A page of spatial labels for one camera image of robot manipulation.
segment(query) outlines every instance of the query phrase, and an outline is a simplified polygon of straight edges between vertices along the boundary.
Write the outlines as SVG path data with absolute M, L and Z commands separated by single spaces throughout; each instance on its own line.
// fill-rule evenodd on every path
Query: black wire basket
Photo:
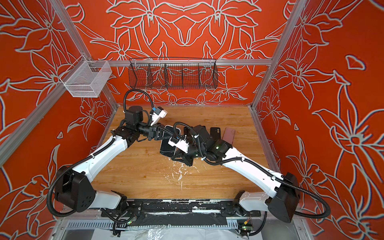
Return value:
M 215 59 L 131 58 L 129 86 L 138 89 L 215 89 Z

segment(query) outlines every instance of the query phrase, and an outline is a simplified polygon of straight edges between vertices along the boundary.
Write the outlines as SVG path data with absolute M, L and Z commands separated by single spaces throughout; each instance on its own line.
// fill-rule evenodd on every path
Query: wood grain surface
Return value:
M 160 122 L 173 125 L 182 121 L 190 126 L 226 127 L 236 130 L 233 145 L 244 155 L 268 167 L 248 107 L 164 106 L 167 116 Z M 118 109 L 110 130 L 124 118 Z M 188 167 L 159 153 L 160 141 L 136 142 L 116 156 L 95 178 L 96 190 L 118 191 L 131 199 L 232 199 L 240 190 L 261 189 L 239 173 L 224 166 L 211 166 L 195 159 Z

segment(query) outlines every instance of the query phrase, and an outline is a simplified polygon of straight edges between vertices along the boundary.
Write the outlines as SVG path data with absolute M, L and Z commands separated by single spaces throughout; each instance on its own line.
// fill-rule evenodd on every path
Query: white mesh basket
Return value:
M 108 61 L 98 72 L 93 72 L 86 61 L 79 64 L 73 75 L 63 82 L 65 88 L 73 97 L 97 98 L 112 73 Z

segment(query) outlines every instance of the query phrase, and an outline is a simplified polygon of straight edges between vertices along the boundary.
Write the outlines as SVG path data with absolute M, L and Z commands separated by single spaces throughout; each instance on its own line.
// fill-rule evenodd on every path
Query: scratched table surface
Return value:
M 160 122 L 177 121 L 190 126 L 226 127 L 236 130 L 233 145 L 244 155 L 268 167 L 248 107 L 163 106 L 168 111 Z M 118 109 L 110 130 L 124 118 Z M 136 142 L 117 155 L 96 176 L 92 186 L 101 191 L 118 191 L 131 199 L 233 199 L 240 190 L 261 192 L 254 183 L 224 166 L 211 166 L 195 159 L 192 167 L 159 153 L 160 141 Z

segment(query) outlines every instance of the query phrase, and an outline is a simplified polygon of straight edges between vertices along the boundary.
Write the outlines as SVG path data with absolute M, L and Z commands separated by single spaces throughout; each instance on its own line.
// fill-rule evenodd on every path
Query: wire basket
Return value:
M 65 88 L 73 97 L 97 98 L 112 74 L 108 61 L 105 61 L 98 72 L 97 68 L 94 68 L 96 72 L 92 71 L 86 61 L 78 64 L 79 67 L 72 76 L 63 82 Z
M 215 89 L 215 59 L 166 58 L 148 60 L 132 58 L 129 85 L 139 89 Z

